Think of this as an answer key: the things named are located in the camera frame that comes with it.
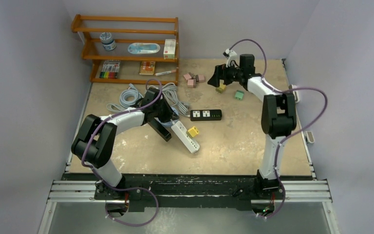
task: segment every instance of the white cable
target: white cable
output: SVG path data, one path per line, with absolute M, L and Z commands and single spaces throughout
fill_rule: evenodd
M 178 114 L 185 116 L 185 117 L 190 117 L 188 109 L 190 107 L 190 103 L 186 101 L 180 101 L 177 97 L 177 86 L 174 83 L 168 83 L 163 86 L 163 95 L 167 99 L 167 101 L 173 102 L 171 105 L 176 106 L 178 109 Z
M 127 101 L 127 99 L 130 97 L 133 97 L 133 100 Z M 125 111 L 127 108 L 134 105 L 137 102 L 137 100 L 143 97 L 144 96 L 138 91 L 138 89 L 133 84 L 129 84 L 129 88 L 124 90 L 120 94 L 120 104 L 108 103 L 107 109 L 111 112 L 119 113 Z

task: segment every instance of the white wall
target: white wall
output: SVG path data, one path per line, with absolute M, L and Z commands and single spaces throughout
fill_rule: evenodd
M 223 58 L 240 39 L 257 40 L 269 58 L 285 58 L 318 0 L 64 0 L 73 18 L 81 15 L 178 17 L 183 58 Z M 239 54 L 262 55 L 249 42 Z
M 342 233 L 374 233 L 374 1 L 321 0 L 286 65 L 291 83 L 329 96 L 310 152 L 329 179 Z M 322 102 L 301 94 L 302 124 Z
M 0 0 L 0 234 L 36 233 L 89 88 L 61 0 Z

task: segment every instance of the colored marker set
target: colored marker set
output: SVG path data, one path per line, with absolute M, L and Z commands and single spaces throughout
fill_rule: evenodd
M 120 70 L 120 60 L 105 60 L 99 77 L 102 79 L 117 79 Z

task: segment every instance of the green block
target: green block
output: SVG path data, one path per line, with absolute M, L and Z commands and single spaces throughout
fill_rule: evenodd
M 237 90 L 236 94 L 234 95 L 234 98 L 237 99 L 237 100 L 242 100 L 243 97 L 244 97 L 244 92 L 240 91 L 240 90 Z

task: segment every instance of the beige table surface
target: beige table surface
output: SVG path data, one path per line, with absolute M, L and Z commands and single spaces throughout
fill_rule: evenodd
M 180 60 L 180 82 L 177 91 L 179 99 L 190 102 L 191 109 L 221 109 L 223 112 L 221 121 L 191 122 L 187 117 L 180 117 L 187 128 L 196 126 L 199 129 L 200 134 L 196 136 L 200 144 L 199 151 L 191 154 L 171 129 L 169 131 L 172 133 L 172 139 L 165 142 L 146 124 L 121 133 L 115 139 L 111 159 L 122 173 L 256 174 L 262 162 L 265 144 L 265 134 L 260 124 L 262 102 L 246 91 L 243 100 L 234 99 L 236 90 L 244 91 L 238 83 L 227 86 L 226 91 L 219 94 L 207 83 L 200 83 L 196 88 L 187 88 L 187 83 L 182 77 L 183 74 L 192 72 L 203 74 L 208 80 L 214 72 L 214 66 L 224 61 L 224 59 Z M 258 60 L 255 64 L 256 72 L 261 72 L 263 61 Z M 120 75 L 126 78 L 139 78 L 138 66 L 139 62 L 123 63 Z M 159 63 L 157 71 L 171 70 L 170 66 L 172 65 Z M 281 90 L 287 89 L 287 77 L 280 60 L 268 61 L 266 79 Z M 84 116 L 109 115 L 106 104 L 118 103 L 120 93 L 127 87 L 127 84 L 93 83 Z M 136 87 L 144 93 L 144 85 L 136 85 Z M 90 171 L 82 167 L 79 159 L 74 156 L 70 172 L 89 173 Z M 281 174 L 311 175 L 301 135 L 287 142 Z

